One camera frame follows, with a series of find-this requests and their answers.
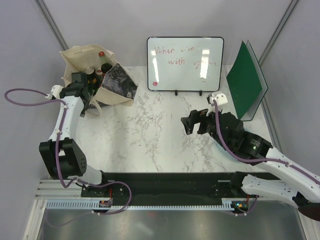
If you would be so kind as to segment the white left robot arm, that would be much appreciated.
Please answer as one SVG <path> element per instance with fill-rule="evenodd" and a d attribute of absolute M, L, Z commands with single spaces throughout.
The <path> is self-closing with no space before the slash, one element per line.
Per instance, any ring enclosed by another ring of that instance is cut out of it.
<path fill-rule="evenodd" d="M 66 87 L 55 85 L 47 96 L 51 102 L 60 103 L 59 114 L 48 141 L 39 144 L 39 152 L 49 175 L 60 180 L 64 188 L 72 182 L 92 185 L 99 197 L 110 191 L 108 182 L 102 180 L 102 172 L 87 163 L 87 158 L 76 143 L 79 119 L 85 116 L 91 95 L 88 77 L 83 72 L 71 74 Z"/>

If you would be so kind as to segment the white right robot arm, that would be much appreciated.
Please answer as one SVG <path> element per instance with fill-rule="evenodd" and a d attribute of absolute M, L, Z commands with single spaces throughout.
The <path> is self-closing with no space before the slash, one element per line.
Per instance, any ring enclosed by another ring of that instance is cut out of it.
<path fill-rule="evenodd" d="M 235 197 L 255 195 L 272 198 L 297 208 L 304 216 L 320 220 L 320 178 L 294 163 L 269 141 L 244 129 L 243 122 L 230 112 L 192 110 L 181 122 L 185 133 L 209 134 L 237 161 L 262 169 L 280 180 L 266 180 L 237 171 L 229 182 Z"/>

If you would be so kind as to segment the Coca-Cola glass bottle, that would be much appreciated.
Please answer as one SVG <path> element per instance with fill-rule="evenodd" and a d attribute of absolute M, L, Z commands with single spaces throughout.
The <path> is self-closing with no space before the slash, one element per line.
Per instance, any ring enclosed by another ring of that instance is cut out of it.
<path fill-rule="evenodd" d="M 98 53 L 102 74 L 105 75 L 113 66 L 108 62 L 108 59 L 103 51 Z"/>

